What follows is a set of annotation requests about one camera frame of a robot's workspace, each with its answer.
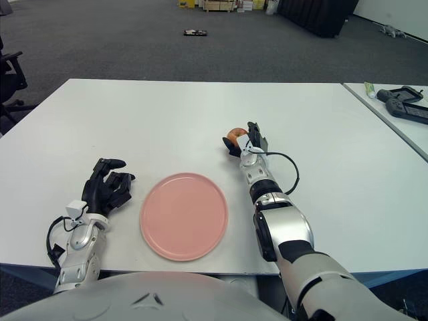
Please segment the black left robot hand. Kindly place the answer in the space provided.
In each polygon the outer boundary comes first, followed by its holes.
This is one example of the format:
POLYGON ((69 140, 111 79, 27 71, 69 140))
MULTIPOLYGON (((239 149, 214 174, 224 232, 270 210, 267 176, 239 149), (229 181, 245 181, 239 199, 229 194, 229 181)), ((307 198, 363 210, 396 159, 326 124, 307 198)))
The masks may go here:
POLYGON ((135 176, 130 173, 117 173, 114 169, 126 166, 123 160, 100 158, 91 177, 84 185, 82 200, 86 202, 89 213, 105 217, 131 199, 131 183, 135 176))

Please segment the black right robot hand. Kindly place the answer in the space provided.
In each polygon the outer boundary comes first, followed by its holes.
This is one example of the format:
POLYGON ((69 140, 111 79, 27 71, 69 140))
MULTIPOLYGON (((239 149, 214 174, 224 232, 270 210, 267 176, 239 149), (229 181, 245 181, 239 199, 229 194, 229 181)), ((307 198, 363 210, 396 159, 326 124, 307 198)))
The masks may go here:
POLYGON ((222 138, 231 156, 240 158, 242 154, 268 151, 268 142, 261 135, 257 123, 248 122, 247 126, 248 129, 233 128, 222 138))

